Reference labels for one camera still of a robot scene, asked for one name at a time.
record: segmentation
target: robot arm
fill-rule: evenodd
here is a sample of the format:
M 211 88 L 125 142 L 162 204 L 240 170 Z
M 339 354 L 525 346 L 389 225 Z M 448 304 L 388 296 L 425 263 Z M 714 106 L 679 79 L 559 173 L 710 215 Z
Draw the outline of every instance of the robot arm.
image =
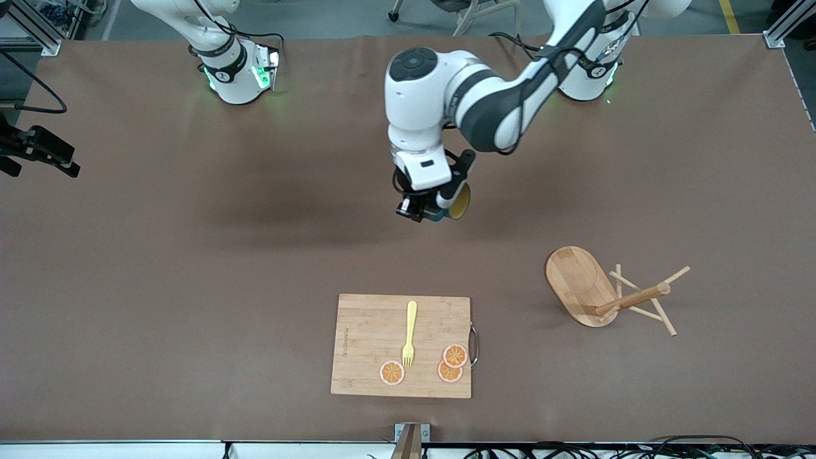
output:
M 544 0 L 555 28 L 536 58 L 512 81 L 466 51 L 414 48 L 396 55 L 385 78 L 385 111 L 396 165 L 394 188 L 403 195 L 397 214 L 414 221 L 439 221 L 459 218 L 467 209 L 467 178 L 476 155 L 465 150 L 457 157 L 445 150 L 442 130 L 447 123 L 457 127 L 476 151 L 511 153 L 557 88 L 589 100 L 611 83 L 636 19 L 630 11 L 645 14 L 648 7 L 655 16 L 669 16 L 677 10 L 676 16 L 690 0 L 653 1 L 668 7 L 650 5 L 650 0 L 608 3 Z M 584 53 L 595 60 L 585 62 L 580 58 Z
M 238 38 L 222 15 L 238 0 L 131 0 L 181 33 L 202 60 L 210 88 L 229 104 L 252 102 L 272 87 L 277 50 Z

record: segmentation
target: plastic fork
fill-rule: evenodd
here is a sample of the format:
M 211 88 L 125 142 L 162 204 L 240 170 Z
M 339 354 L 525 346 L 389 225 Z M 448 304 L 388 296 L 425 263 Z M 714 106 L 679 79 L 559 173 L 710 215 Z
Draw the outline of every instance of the plastic fork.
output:
M 406 345 L 402 348 L 402 366 L 410 368 L 414 362 L 414 324 L 416 323 L 416 301 L 408 301 Z

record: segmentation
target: brown table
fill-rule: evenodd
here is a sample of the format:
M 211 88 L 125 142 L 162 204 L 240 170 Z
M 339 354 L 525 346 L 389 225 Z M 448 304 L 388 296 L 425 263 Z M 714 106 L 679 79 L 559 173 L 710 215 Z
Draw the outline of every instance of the brown table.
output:
M 595 102 L 555 96 L 509 158 L 483 154 L 465 219 L 394 215 L 382 100 L 406 47 L 288 42 L 287 91 L 228 106 L 182 42 L 67 42 L 26 114 L 77 148 L 71 180 L 2 183 L 2 439 L 647 440 L 816 431 L 816 137 L 758 36 L 636 38 Z M 29 102 L 49 103 L 40 90 Z M 455 132 L 447 146 L 466 145 Z M 593 252 L 664 302 L 680 335 L 622 313 L 584 328 L 543 277 Z M 470 400 L 329 393 L 342 292 L 470 296 Z

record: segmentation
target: orange slice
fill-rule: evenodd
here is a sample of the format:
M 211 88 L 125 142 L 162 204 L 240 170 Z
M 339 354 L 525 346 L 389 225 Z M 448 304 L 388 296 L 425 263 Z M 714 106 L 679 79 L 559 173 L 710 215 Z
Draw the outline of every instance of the orange slice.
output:
M 449 345 L 442 351 L 442 362 L 451 368 L 461 368 L 468 362 L 468 350 L 462 345 Z
M 405 378 L 406 370 L 402 367 L 402 363 L 396 360 L 389 360 L 379 368 L 379 379 L 383 380 L 385 384 L 397 385 Z
M 443 380 L 444 382 L 456 382 L 462 379 L 462 375 L 464 374 L 463 368 L 451 368 L 445 365 L 445 361 L 441 361 L 439 366 L 437 367 L 437 375 L 439 379 Z

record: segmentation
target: cutting board handle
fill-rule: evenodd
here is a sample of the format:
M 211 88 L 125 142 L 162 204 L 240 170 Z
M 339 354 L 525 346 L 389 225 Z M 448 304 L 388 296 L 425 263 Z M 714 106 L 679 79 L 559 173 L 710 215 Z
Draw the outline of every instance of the cutting board handle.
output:
M 468 355 L 470 356 L 470 369 L 476 367 L 479 361 L 479 332 L 473 322 L 470 323 L 470 335 L 468 338 Z

